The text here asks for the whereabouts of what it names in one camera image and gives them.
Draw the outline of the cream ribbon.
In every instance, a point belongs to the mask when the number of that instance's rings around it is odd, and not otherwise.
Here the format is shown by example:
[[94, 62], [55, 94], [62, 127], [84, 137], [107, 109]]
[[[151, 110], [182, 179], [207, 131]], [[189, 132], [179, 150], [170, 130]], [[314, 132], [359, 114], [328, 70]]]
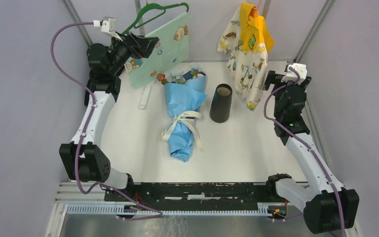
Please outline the cream ribbon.
[[172, 132], [175, 130], [177, 124], [182, 123], [193, 134], [194, 143], [199, 147], [201, 151], [203, 151], [204, 147], [202, 145], [199, 133], [197, 132], [193, 123], [194, 119], [201, 119], [201, 118], [202, 118], [202, 114], [197, 111], [184, 111], [180, 113], [177, 117], [173, 118], [173, 121], [170, 123], [170, 126], [162, 131], [161, 133], [162, 140], [168, 141], [170, 136], [172, 135]]

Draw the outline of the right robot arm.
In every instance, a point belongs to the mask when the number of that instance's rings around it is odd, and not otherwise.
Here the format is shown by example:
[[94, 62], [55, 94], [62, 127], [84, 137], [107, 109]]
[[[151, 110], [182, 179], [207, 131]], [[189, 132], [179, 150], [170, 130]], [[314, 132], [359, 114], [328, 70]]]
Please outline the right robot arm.
[[303, 214], [306, 226], [313, 234], [345, 231], [355, 224], [359, 195], [347, 189], [330, 170], [317, 150], [310, 130], [302, 117], [306, 88], [310, 77], [284, 81], [284, 76], [269, 71], [264, 84], [274, 88], [264, 104], [264, 117], [274, 123], [274, 131], [294, 156], [308, 184], [298, 184], [288, 174], [269, 176], [265, 195], [271, 201], [286, 199]]

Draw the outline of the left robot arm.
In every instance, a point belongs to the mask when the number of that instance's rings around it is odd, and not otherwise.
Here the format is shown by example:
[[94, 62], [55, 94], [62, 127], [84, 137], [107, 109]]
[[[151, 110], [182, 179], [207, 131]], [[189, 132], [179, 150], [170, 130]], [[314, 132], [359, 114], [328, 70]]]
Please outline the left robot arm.
[[91, 70], [85, 86], [86, 112], [72, 140], [59, 148], [70, 179], [95, 181], [117, 188], [116, 194], [123, 201], [130, 201], [135, 196], [132, 176], [114, 169], [101, 150], [102, 133], [117, 102], [121, 87], [119, 76], [126, 62], [149, 58], [159, 41], [158, 37], [128, 32], [113, 37], [110, 47], [101, 43], [88, 47], [86, 55]]

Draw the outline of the flower bunch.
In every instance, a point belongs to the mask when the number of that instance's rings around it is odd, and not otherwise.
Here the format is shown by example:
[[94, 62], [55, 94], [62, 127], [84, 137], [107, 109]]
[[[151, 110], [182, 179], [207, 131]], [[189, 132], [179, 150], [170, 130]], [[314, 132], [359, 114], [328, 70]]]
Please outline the flower bunch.
[[185, 84], [189, 80], [205, 76], [206, 74], [198, 63], [191, 63], [190, 70], [187, 72], [171, 70], [169, 72], [169, 76], [167, 76], [165, 73], [160, 73], [156, 75], [156, 79], [163, 85], [167, 83]]

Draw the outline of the blue wrapping paper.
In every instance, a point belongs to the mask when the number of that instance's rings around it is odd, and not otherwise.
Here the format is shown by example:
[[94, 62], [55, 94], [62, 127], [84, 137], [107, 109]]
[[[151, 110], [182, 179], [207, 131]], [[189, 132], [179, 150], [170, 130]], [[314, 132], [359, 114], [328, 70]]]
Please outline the blue wrapping paper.
[[[200, 112], [201, 105], [207, 98], [205, 87], [206, 76], [189, 80], [185, 84], [167, 83], [164, 85], [166, 110], [172, 121], [174, 117], [184, 111]], [[170, 156], [182, 162], [189, 160], [193, 148], [196, 146], [193, 134], [182, 123], [177, 124], [166, 142], [168, 143]]]

